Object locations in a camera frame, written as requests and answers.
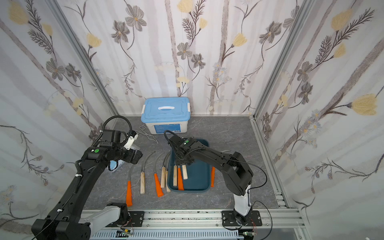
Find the wooden handle sickle group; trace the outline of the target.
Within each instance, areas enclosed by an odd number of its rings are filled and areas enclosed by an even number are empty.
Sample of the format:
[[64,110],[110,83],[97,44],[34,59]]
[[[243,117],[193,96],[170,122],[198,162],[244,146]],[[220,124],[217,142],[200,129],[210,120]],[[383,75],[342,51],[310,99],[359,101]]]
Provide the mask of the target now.
[[178,186],[178,167],[174,165],[173,167],[173,187]]

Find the thin orange handle sickle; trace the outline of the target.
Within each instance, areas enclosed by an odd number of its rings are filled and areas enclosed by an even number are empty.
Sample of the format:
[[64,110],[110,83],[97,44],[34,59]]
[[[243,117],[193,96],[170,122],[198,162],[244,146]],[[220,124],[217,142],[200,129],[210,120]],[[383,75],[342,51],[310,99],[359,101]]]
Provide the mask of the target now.
[[212,167],[211,169],[211,188],[215,186],[215,171],[216,169]]

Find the orange handle sickle group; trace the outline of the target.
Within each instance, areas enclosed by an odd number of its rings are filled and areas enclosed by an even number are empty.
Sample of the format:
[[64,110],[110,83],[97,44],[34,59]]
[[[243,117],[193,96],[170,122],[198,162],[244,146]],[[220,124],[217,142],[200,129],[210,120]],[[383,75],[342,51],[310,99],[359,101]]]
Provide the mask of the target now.
[[182,175],[182,170],[180,167],[178,167],[178,190],[183,191],[184,190],[184,185],[183,185],[183,175]]

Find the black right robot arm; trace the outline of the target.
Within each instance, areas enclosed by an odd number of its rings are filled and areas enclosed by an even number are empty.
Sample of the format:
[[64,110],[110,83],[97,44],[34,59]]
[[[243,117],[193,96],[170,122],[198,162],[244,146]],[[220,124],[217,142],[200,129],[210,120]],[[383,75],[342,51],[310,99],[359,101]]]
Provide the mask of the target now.
[[178,166],[188,166],[200,160],[222,173],[226,187],[234,195],[234,218],[239,225],[245,226],[253,210],[249,190],[254,173],[243,156],[238,152],[227,154],[216,151],[195,138],[185,139],[176,134],[166,140],[176,156]]

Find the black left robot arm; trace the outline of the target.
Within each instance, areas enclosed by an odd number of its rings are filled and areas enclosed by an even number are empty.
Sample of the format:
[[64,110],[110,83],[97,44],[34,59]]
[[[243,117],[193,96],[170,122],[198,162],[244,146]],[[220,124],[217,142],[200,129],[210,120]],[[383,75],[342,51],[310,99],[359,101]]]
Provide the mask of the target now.
[[77,173],[66,192],[45,219],[32,225],[35,240],[88,240],[91,223],[81,223],[85,203],[98,178],[111,161],[137,164],[143,153],[124,147],[89,147],[75,162]]

